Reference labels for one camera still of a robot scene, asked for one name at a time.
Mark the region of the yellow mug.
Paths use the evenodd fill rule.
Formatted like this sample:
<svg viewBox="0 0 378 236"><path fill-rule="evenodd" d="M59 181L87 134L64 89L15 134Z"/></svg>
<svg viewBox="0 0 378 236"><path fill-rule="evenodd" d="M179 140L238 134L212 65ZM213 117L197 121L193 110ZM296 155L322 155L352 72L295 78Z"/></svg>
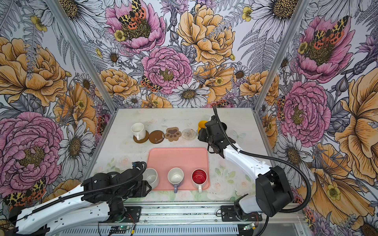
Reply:
<svg viewBox="0 0 378 236"><path fill-rule="evenodd" d="M206 123L207 123L207 121L200 121L198 123L198 126L197 126L198 133L200 132L201 129L206 129L206 126L205 126Z"/></svg>

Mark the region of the white multicolour woven coaster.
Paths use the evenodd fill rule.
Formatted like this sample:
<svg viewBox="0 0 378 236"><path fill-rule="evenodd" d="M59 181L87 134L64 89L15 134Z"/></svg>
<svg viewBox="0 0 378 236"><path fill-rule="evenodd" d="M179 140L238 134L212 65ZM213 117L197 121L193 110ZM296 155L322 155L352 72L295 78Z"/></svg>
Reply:
<svg viewBox="0 0 378 236"><path fill-rule="evenodd" d="M193 129L185 129L182 131L182 138L187 141L192 141L197 138L197 132Z"/></svg>

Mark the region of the cork paw print coaster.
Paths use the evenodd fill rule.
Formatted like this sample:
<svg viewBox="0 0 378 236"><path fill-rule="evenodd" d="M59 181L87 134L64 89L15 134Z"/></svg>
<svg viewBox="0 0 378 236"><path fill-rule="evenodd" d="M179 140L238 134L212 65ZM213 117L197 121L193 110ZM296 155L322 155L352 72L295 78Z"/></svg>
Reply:
<svg viewBox="0 0 378 236"><path fill-rule="evenodd" d="M182 133L177 127L168 128L164 135L165 139L167 139L170 142L178 141L181 136Z"/></svg>

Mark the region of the round dark wooden coaster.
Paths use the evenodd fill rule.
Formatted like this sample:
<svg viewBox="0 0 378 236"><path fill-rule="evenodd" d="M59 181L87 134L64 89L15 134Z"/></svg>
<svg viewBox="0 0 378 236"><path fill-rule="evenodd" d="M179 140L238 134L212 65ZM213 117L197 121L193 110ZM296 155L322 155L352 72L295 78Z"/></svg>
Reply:
<svg viewBox="0 0 378 236"><path fill-rule="evenodd" d="M133 140L138 143L144 143L149 139L149 132L146 130L142 130L140 132L134 133Z"/></svg>

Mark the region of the scratched round wooden coaster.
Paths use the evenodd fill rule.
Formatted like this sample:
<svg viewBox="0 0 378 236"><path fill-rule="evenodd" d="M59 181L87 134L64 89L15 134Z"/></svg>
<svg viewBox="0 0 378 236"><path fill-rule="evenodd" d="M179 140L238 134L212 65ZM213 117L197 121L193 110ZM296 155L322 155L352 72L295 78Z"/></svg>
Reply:
<svg viewBox="0 0 378 236"><path fill-rule="evenodd" d="M159 144L165 139L164 132L160 130L152 131L149 134L149 141L153 144Z"/></svg>

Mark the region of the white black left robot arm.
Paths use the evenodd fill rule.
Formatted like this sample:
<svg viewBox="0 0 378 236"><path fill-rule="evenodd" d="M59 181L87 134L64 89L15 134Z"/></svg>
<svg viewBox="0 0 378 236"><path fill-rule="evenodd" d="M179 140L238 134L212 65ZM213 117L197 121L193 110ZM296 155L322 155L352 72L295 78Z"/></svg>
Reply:
<svg viewBox="0 0 378 236"><path fill-rule="evenodd" d="M67 193L43 204L12 210L7 236L48 236L90 222L114 223L126 217L124 200L141 198L152 187L143 179L144 161L119 172L97 173Z"/></svg>

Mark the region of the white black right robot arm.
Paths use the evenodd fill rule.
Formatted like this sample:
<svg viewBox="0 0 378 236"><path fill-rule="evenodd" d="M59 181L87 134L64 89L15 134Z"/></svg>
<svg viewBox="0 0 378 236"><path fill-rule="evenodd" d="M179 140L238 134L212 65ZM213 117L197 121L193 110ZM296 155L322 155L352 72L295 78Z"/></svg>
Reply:
<svg viewBox="0 0 378 236"><path fill-rule="evenodd" d="M251 154L244 154L240 146L227 136L215 115L200 129L198 139L255 181L255 195L247 194L234 202L234 212L240 219L256 212L272 217L293 201L284 170L279 166L271 167Z"/></svg>

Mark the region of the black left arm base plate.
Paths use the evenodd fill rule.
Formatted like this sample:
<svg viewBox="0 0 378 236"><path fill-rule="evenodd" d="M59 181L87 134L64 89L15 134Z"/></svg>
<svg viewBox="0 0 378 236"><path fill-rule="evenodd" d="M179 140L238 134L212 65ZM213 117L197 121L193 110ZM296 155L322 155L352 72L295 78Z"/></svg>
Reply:
<svg viewBox="0 0 378 236"><path fill-rule="evenodd" d="M110 223L138 223L141 210L140 206L123 206L118 210L111 211L107 221Z"/></svg>

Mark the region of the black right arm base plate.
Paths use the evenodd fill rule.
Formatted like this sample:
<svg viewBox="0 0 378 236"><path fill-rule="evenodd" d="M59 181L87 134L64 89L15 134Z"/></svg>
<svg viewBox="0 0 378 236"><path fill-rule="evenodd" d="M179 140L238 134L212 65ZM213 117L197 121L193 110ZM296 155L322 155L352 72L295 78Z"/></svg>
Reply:
<svg viewBox="0 0 378 236"><path fill-rule="evenodd" d="M222 222L260 222L263 220L258 212L245 213L239 206L221 206L220 212Z"/></svg>

